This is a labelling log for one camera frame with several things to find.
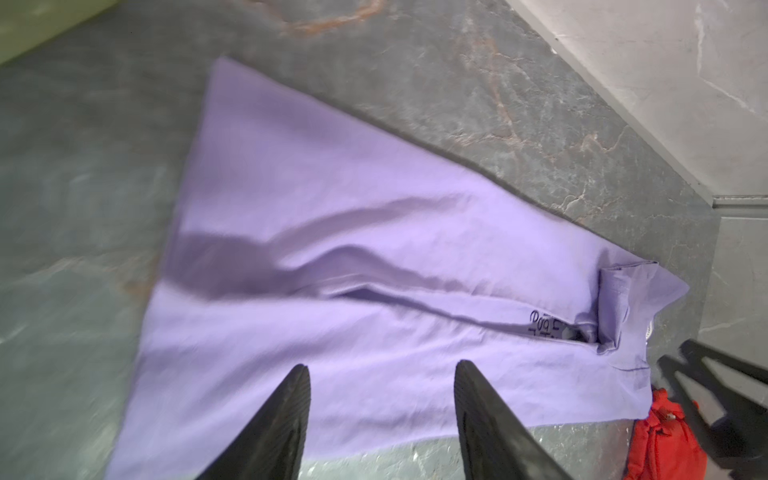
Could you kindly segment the light green plastic basket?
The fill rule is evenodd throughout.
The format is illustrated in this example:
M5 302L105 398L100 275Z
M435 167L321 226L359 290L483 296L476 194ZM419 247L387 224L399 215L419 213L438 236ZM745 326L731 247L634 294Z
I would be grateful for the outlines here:
M1 64L117 4L117 0L1 0Z

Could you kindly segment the red t-shirt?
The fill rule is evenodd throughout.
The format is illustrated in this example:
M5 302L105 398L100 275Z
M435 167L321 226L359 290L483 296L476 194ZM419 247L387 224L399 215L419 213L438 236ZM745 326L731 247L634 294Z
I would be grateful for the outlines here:
M648 417L635 422L624 480L703 480L707 455L682 407L665 389L653 391Z

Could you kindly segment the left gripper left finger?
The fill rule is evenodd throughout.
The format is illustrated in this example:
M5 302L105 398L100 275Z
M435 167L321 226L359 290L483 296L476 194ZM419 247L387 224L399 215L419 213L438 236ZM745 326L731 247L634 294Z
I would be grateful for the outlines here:
M197 479L298 479L310 403L310 372L297 364Z

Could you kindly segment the purple t-shirt with print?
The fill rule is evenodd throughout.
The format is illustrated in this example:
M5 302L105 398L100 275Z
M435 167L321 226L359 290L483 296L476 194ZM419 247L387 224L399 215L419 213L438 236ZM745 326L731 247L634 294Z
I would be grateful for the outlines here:
M644 418L658 263L216 60L106 475L191 479L288 372L307 459L456 433L456 364L522 423Z

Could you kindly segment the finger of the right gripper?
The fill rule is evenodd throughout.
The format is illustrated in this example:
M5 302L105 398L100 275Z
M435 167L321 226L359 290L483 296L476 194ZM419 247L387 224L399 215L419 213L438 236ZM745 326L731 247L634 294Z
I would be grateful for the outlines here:
M731 474L765 474L767 407L726 386L705 361L712 360L763 385L767 383L767 370L693 339L683 342L679 351L682 360L664 355L657 365L702 449ZM682 385L682 377L712 394L724 415L712 423L707 422Z

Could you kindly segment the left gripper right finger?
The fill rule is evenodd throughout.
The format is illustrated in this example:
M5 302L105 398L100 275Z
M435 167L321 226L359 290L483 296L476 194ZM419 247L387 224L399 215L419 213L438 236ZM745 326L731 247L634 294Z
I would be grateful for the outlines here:
M467 480L568 480L477 366L457 363L454 400Z

